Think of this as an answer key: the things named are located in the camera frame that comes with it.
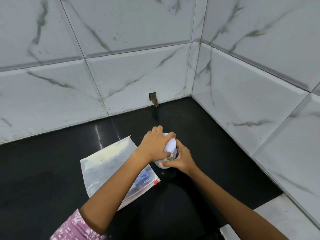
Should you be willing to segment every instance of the hand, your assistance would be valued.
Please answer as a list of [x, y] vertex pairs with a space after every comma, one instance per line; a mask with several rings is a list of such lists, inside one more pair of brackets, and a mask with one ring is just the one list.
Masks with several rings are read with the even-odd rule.
[[170, 157], [170, 152], [165, 152], [164, 149], [170, 139], [175, 138], [176, 134], [170, 132], [166, 136], [162, 134], [162, 126], [153, 127], [143, 137], [141, 144], [135, 150], [139, 156], [146, 159], [147, 163]]
[[182, 143], [176, 139], [176, 145], [179, 152], [179, 156], [172, 161], [162, 161], [160, 166], [177, 168], [190, 176], [194, 171], [198, 169], [195, 162], [192, 159], [190, 150], [186, 148]]

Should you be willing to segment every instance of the left hand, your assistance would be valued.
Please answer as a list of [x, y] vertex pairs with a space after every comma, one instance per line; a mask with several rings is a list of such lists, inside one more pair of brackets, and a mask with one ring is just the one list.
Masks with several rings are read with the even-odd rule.
[[140, 157], [144, 158], [147, 163], [170, 157], [170, 152], [165, 152], [164, 149], [170, 139], [175, 138], [176, 134], [170, 132], [166, 136], [162, 134], [162, 126], [153, 127], [143, 137], [141, 144], [135, 150]]

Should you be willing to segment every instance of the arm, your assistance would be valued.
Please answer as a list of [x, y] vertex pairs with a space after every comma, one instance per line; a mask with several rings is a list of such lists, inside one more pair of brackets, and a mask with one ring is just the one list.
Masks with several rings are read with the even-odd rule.
[[194, 163], [190, 151], [176, 139], [179, 156], [163, 161], [165, 167], [175, 167], [190, 176], [205, 192], [241, 240], [288, 240], [266, 219], [242, 204], [206, 176]]
[[170, 156], [164, 148], [175, 134], [164, 136], [162, 126], [153, 127], [129, 159], [79, 210], [95, 232], [104, 234], [121, 202], [143, 168], [150, 162]]

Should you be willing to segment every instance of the forearm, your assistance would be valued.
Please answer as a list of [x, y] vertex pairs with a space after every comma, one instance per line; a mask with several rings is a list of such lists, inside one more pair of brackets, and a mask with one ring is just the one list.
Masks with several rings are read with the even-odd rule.
[[122, 167], [82, 206], [80, 213], [97, 233], [104, 234], [146, 160], [133, 152]]
[[287, 238], [266, 219], [242, 204], [199, 169], [190, 177], [201, 187], [241, 240]]

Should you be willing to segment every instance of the wall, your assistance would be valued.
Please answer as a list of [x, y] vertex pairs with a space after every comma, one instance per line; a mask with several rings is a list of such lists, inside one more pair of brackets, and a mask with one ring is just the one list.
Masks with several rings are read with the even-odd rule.
[[206, 3], [0, 0], [0, 144], [190, 96]]
[[320, 0], [208, 0], [192, 96], [320, 226]]

